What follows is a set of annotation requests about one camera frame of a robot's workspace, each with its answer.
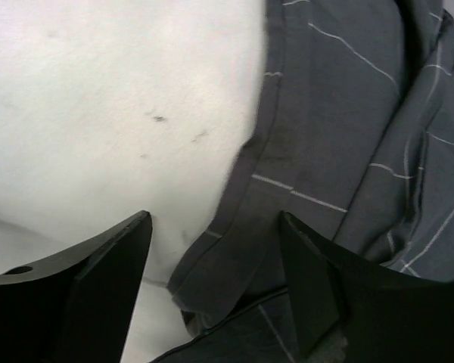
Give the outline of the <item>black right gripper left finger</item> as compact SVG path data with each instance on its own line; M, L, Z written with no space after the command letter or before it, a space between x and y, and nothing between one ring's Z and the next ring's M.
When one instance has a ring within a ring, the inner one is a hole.
M151 235L141 211L0 275L0 362L119 362Z

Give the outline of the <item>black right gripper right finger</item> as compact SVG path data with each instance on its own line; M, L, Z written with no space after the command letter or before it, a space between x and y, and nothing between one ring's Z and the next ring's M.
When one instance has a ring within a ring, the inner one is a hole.
M454 362L454 281L370 262L290 213L280 216L280 246L304 357L339 330L348 362Z

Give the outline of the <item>dark grey checked pillowcase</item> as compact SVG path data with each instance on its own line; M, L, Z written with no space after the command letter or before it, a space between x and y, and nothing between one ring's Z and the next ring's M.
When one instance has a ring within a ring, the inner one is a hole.
M161 362L304 357L280 246L290 213L370 262L454 281L454 18L442 1L267 1L257 121L167 284L193 340Z

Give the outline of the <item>white pillow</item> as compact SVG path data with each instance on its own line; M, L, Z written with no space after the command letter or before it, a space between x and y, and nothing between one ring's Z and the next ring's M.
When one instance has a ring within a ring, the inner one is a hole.
M250 137L263 1L0 1L0 273L154 218L164 284Z

